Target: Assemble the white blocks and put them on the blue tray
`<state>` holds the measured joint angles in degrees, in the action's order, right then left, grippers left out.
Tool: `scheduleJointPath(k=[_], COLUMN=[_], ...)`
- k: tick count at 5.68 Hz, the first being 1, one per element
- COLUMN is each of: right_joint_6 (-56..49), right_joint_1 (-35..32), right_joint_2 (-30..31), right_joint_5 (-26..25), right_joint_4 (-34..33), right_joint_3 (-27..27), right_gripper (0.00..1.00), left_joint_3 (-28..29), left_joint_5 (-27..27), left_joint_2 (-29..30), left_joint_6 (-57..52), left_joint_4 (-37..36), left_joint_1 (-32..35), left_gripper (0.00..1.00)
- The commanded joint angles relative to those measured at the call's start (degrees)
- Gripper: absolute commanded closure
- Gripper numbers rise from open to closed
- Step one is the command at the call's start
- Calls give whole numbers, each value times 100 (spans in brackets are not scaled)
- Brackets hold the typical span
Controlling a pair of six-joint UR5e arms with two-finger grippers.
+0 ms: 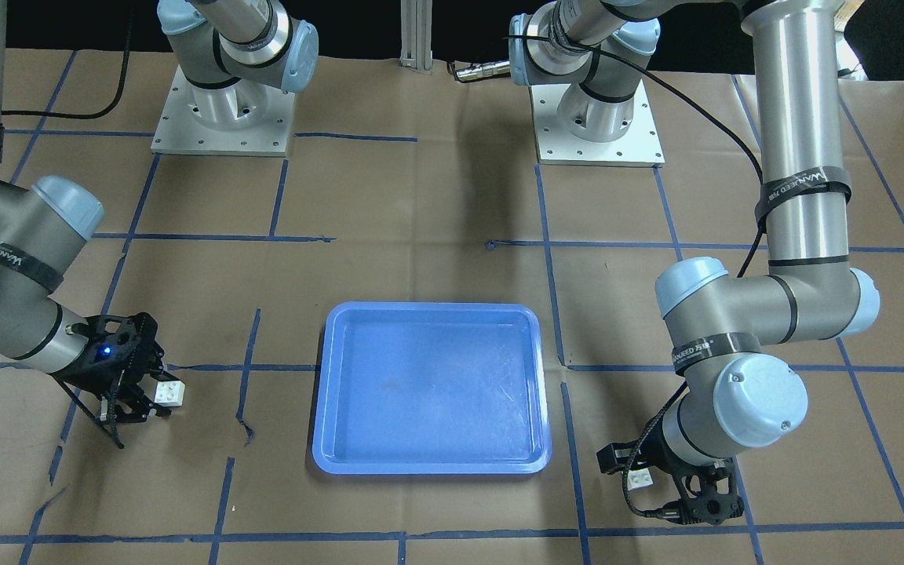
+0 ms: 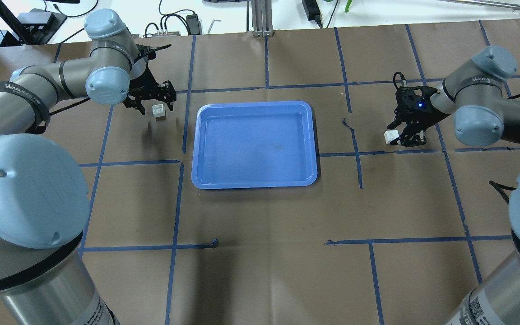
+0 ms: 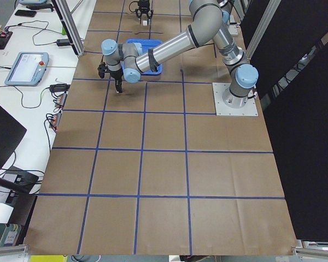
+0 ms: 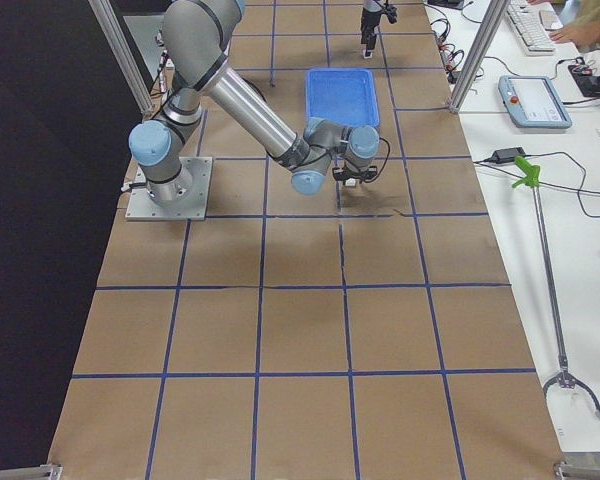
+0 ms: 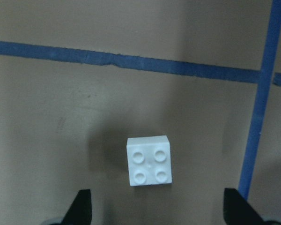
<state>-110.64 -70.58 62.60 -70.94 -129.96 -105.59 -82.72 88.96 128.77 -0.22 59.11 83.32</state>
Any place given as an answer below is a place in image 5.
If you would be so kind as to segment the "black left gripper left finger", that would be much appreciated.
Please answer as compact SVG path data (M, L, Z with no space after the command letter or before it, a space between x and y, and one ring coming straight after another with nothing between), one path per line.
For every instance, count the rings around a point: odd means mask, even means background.
M80 190L61 221L61 225L90 225L92 202L90 189Z

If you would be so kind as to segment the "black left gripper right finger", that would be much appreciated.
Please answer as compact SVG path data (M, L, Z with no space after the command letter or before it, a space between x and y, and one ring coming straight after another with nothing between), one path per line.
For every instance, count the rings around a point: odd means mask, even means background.
M264 220L235 188L225 188L223 218L227 225L263 225Z

